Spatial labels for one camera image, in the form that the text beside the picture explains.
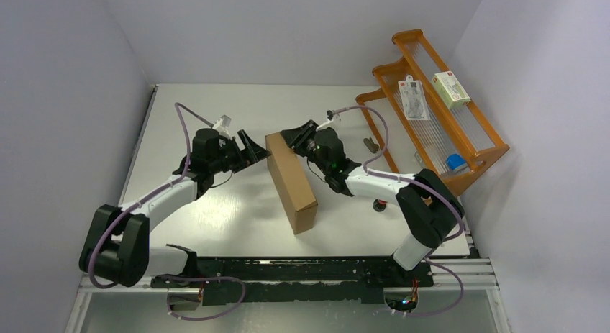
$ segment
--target white table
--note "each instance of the white table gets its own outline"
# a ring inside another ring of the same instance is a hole
[[[122,200],[147,193],[178,167],[185,140],[173,103],[179,101],[208,120],[223,114],[232,118],[231,131],[244,129],[261,146],[265,135],[301,126],[310,119],[322,123],[326,110],[355,105],[355,97],[375,87],[266,86],[266,85],[161,85],[149,110],[135,161]],[[374,106],[391,125],[390,150],[402,172],[418,172],[415,147],[389,105]],[[337,128],[345,152],[354,161],[371,157],[363,138],[371,136],[362,113],[345,112]],[[203,124],[185,114],[189,137]],[[389,171],[384,158],[372,168]],[[195,250],[199,256],[357,256],[390,255],[408,234],[400,208],[373,210],[372,200],[335,194],[306,171],[318,200],[313,229],[293,235],[266,161],[258,163],[197,202],[168,217],[150,235],[151,246],[173,243]],[[228,175],[215,178],[222,182]],[[436,256],[468,255],[464,235],[449,241]]]

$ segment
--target box top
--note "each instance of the box top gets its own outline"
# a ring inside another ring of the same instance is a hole
[[[267,135],[268,149],[281,173],[290,174],[284,176],[283,184],[295,211],[302,211],[317,205],[314,192],[311,190],[309,181],[294,151],[286,145],[280,133]]]

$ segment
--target robotic arm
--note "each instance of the robotic arm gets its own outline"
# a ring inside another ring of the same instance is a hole
[[[79,268],[87,271],[91,254],[108,226],[127,207],[137,204],[139,207],[128,213],[113,229],[112,235],[117,238],[109,237],[104,241],[95,260],[95,275],[123,286],[133,286],[145,275],[198,275],[195,252],[176,245],[149,248],[149,234],[175,210],[203,196],[214,185],[215,174],[228,171],[238,173],[270,155],[243,130],[237,132],[244,145],[240,150],[228,131],[229,123],[230,119],[223,116],[212,128],[197,131],[193,138],[189,168],[179,182],[176,181],[183,173],[186,157],[168,179],[170,186],[145,203],[141,204],[138,199],[118,207],[99,207],[89,227],[78,261]]]
[[[463,217],[464,210],[441,179],[429,169],[417,174],[395,174],[368,171],[360,163],[345,156],[343,143],[329,127],[336,115],[328,111],[328,120],[318,125],[310,120],[301,127],[281,132],[286,144],[297,155],[307,158],[324,174],[329,187],[347,196],[375,199],[375,210],[382,211],[386,203],[398,205],[409,225],[411,234],[392,254],[405,270],[412,270],[433,249],[447,238],[457,220],[450,208],[439,198],[409,180],[423,183],[441,195]],[[424,201],[430,199],[430,205]]]

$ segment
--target wooden shelf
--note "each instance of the wooden shelf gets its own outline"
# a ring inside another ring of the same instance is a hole
[[[502,141],[487,118],[481,113],[474,101],[465,106],[449,110],[432,87],[430,79],[435,73],[448,71],[449,68],[419,30],[399,32],[392,41],[400,49],[403,57],[388,65],[373,69],[380,89],[356,97],[356,102],[366,105],[368,101],[387,99],[392,105],[417,152],[427,168],[434,170],[455,194],[463,193],[491,165],[493,165],[509,146]],[[398,81],[407,75],[420,80],[429,106],[429,121],[409,121],[403,112]],[[379,145],[384,140],[367,110],[363,110],[367,123]],[[451,154],[457,153],[464,158],[468,169],[454,174],[445,164]],[[396,166],[390,152],[384,154],[390,169],[395,173]]]

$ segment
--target yellow and white box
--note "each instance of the yellow and white box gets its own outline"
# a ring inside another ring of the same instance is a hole
[[[432,85],[449,109],[466,105],[470,101],[468,93],[451,71],[436,73],[432,77]]]

